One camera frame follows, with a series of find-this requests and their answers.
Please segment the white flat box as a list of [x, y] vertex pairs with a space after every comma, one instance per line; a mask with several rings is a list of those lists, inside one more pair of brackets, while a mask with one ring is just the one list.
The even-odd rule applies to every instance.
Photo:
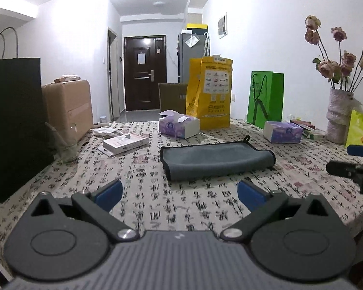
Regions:
[[147, 137], [129, 133], [122, 134], [113, 138], [104, 139], [98, 150], [108, 157], [116, 156], [123, 152], [145, 146], [149, 143]]

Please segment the open purple tissue box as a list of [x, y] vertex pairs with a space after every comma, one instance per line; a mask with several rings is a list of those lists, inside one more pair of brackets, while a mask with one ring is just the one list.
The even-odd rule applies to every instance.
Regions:
[[188, 139], [200, 132], [200, 120], [174, 110], [159, 113], [158, 131], [174, 138]]

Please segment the yellow paper bag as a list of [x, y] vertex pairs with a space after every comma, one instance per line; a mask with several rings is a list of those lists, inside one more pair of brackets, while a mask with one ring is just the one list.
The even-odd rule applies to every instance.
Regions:
[[201, 130], [230, 126], [232, 65], [220, 56], [189, 61], [185, 114], [198, 118]]

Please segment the dark brown door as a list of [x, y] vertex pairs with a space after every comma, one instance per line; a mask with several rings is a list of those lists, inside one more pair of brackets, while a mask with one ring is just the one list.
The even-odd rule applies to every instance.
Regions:
[[126, 110], [159, 109], [159, 85], [166, 80], [166, 36], [124, 38]]

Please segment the black paper bag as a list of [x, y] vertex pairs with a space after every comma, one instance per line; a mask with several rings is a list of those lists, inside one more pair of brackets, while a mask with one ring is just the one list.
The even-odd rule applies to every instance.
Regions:
[[0, 203], [53, 162], [40, 58], [0, 59]]

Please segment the closed purple tissue box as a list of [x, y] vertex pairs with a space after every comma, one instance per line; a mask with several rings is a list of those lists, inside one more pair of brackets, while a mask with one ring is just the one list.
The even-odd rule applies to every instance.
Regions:
[[294, 123], [267, 121], [263, 136], [270, 143], [300, 143], [303, 129]]

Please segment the brown cardboard box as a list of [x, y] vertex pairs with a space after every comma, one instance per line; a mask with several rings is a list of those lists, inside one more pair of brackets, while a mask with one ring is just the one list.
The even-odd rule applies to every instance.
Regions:
[[160, 110], [173, 110], [181, 114], [185, 114], [186, 108], [186, 83], [160, 83], [159, 99]]

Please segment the lime green bag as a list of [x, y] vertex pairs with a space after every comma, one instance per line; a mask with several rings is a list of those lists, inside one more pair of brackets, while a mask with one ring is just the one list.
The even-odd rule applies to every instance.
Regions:
[[345, 147], [350, 145], [363, 146], [363, 113], [355, 109], [351, 112]]

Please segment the crumpled plastic wrapper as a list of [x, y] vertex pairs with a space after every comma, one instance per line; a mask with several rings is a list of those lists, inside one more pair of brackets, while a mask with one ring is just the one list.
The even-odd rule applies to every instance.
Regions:
[[94, 136], [100, 137], [100, 138], [115, 138], [117, 136], [123, 136], [124, 134], [121, 131], [118, 131], [115, 128], [112, 127], [100, 127], [100, 128], [94, 128], [92, 130]]

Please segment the purple and grey towel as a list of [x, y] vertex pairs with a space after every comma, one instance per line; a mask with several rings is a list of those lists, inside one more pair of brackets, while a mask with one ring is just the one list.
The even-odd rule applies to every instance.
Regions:
[[273, 151], [259, 150], [250, 136], [241, 141], [185, 147], [161, 147], [160, 161], [169, 181], [221, 177], [274, 167]]

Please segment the dried pink roses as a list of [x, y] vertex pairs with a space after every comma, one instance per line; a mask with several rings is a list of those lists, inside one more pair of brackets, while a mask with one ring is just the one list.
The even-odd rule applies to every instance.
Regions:
[[341, 27], [331, 28], [333, 40], [338, 45], [338, 60], [333, 60], [327, 53], [322, 42], [319, 29], [321, 21], [316, 16], [309, 15], [304, 20], [306, 33], [304, 39], [307, 43], [315, 45], [320, 55], [313, 59], [315, 69], [330, 83], [332, 89], [344, 90], [353, 93], [363, 81], [363, 46], [360, 56], [342, 49], [342, 42], [348, 36]]

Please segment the wall picture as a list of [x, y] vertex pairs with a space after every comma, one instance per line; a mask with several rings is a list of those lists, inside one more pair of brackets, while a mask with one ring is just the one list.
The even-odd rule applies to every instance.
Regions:
[[218, 20], [218, 36], [223, 38], [227, 35], [227, 15], [224, 15]]

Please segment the green paper bag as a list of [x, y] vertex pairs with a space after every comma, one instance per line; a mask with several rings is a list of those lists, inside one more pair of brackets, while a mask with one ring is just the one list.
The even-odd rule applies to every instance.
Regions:
[[249, 106], [246, 121], [261, 129], [267, 121], [282, 120], [284, 74], [273, 71], [251, 73]]

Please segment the white textured vase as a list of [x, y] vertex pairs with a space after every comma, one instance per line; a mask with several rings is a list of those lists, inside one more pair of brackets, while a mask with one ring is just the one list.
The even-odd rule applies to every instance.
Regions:
[[328, 141], [340, 145], [346, 142], [353, 101], [354, 95], [351, 92], [331, 88], [326, 112], [328, 124], [325, 137]]

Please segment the grey refrigerator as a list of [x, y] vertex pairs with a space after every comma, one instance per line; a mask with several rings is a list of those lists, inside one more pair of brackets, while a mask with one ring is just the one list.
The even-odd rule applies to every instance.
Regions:
[[188, 83], [189, 62], [202, 58], [208, 30], [204, 28], [183, 29], [178, 35], [178, 82]]

